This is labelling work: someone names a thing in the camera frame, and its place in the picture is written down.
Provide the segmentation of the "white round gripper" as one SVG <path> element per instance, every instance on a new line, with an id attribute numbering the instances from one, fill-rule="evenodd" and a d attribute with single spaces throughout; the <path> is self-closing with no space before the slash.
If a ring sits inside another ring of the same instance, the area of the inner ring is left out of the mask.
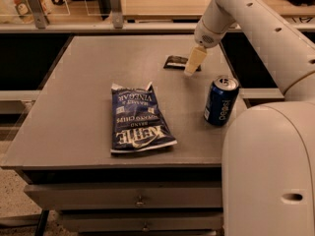
<path id="1" fill-rule="evenodd" d="M 224 36 L 224 32 L 215 33 L 207 29 L 203 20 L 200 20 L 194 31 L 194 38 L 196 43 L 201 46 L 195 46 L 192 48 L 188 61 L 185 65 L 184 74 L 186 76 L 192 76 L 207 57 L 206 48 L 213 48 L 217 46 Z"/>

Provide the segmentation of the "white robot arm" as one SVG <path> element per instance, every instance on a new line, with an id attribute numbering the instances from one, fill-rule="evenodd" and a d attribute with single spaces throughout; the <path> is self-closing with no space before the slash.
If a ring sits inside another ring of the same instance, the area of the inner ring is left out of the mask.
<path id="1" fill-rule="evenodd" d="M 224 236 L 314 236 L 314 44 L 263 0 L 212 0 L 195 40 L 239 24 L 284 96 L 242 112 L 221 156 Z"/>

